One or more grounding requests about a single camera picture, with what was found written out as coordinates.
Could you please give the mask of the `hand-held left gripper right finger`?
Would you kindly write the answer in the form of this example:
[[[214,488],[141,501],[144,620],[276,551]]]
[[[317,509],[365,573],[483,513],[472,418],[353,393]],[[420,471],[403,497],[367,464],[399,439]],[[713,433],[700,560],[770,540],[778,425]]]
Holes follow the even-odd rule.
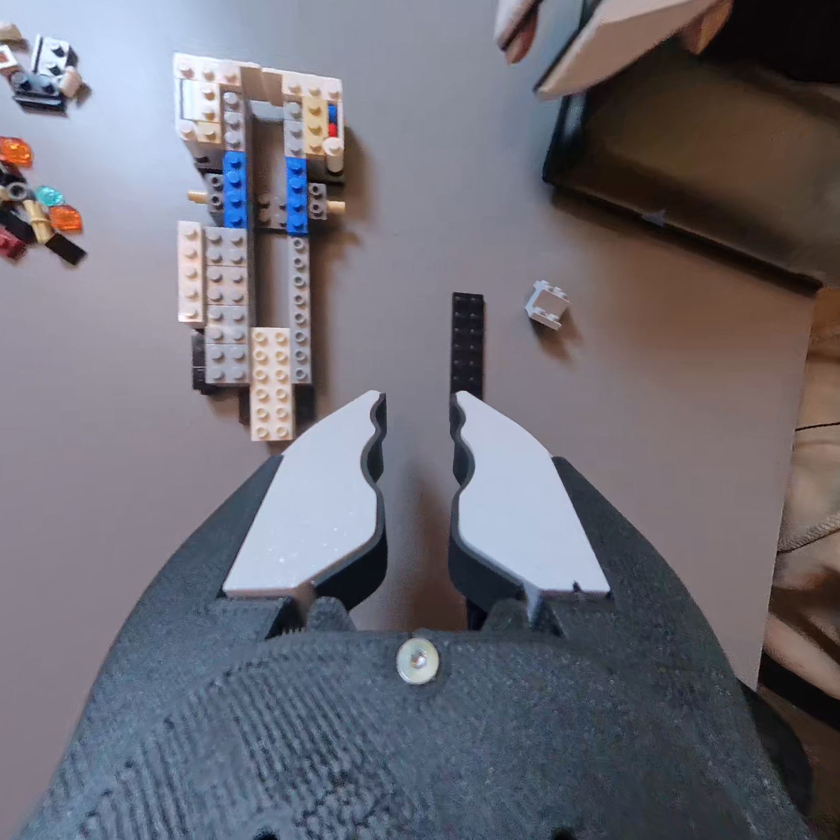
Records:
[[[449,574],[470,602],[542,602],[610,585],[552,456],[523,427],[466,391],[450,404],[458,490]]]

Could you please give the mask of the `person's right hand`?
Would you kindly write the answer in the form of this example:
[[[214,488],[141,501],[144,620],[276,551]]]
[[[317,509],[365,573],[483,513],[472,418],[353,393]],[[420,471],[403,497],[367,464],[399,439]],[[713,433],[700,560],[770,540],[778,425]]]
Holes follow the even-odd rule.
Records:
[[[539,11],[533,9],[532,13],[521,21],[519,29],[509,41],[505,50],[506,60],[509,65],[519,63],[530,51],[536,35]]]

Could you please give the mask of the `grey lego bracket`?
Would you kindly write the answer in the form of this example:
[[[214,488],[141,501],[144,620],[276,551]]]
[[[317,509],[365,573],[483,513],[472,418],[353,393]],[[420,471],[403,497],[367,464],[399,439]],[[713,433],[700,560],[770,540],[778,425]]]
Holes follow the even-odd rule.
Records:
[[[562,289],[546,280],[537,280],[533,284],[524,310],[533,322],[557,332],[569,307],[570,300]]]

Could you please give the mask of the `pile of small lego pieces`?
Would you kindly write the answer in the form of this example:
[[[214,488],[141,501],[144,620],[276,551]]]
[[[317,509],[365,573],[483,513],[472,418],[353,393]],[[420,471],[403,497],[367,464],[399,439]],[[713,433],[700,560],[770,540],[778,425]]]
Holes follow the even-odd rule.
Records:
[[[26,141],[1,137],[1,257],[16,263],[38,246],[76,267],[88,254],[69,235],[83,232],[82,216],[59,190],[29,183],[25,171],[34,161]]]

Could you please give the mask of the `black leather pad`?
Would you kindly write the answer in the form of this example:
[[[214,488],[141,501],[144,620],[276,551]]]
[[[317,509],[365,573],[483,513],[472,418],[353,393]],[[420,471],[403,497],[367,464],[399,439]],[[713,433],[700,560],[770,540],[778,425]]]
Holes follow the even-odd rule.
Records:
[[[838,85],[669,41],[560,100],[542,177],[804,291],[838,287]]]

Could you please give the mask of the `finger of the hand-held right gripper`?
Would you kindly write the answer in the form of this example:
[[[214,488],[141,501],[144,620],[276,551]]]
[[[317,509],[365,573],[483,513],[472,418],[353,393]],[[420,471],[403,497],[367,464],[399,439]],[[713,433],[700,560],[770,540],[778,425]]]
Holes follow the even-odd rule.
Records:
[[[554,100],[585,91],[684,29],[703,47],[731,8],[731,2],[712,1],[599,2],[535,83],[535,96]]]
[[[541,3],[541,1],[499,1],[496,12],[497,46],[507,48]]]

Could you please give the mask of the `long black lego piece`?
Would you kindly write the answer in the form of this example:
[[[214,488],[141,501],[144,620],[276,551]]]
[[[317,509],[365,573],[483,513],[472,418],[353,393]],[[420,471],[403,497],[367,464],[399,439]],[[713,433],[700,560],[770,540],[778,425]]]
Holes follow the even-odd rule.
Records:
[[[454,292],[451,306],[449,392],[484,399],[486,305],[483,296]]]

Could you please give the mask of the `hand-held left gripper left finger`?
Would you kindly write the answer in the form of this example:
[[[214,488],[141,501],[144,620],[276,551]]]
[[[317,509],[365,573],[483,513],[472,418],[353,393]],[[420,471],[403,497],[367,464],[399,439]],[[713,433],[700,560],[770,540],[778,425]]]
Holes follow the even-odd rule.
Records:
[[[385,394],[368,391],[289,446],[224,582],[228,598],[329,596],[355,608],[379,588],[385,434]]]

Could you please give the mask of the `grey lego model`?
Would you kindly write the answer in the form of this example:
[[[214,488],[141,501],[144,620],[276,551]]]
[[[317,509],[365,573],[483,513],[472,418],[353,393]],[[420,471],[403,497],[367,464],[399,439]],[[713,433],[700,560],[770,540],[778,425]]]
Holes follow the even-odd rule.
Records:
[[[312,384],[311,223],[344,212],[341,79],[174,54],[175,128],[205,184],[189,199],[213,224],[176,226],[177,319],[190,329],[192,388],[237,394],[251,440],[296,436]],[[257,324],[256,237],[287,238],[290,325]]]

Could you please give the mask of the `black and tan lego cluster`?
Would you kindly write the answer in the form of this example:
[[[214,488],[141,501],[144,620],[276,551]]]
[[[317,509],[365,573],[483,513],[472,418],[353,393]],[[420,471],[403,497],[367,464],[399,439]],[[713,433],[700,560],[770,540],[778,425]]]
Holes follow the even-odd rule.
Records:
[[[16,24],[1,22],[1,76],[25,112],[66,115],[91,95],[70,42],[37,35],[29,41]]]

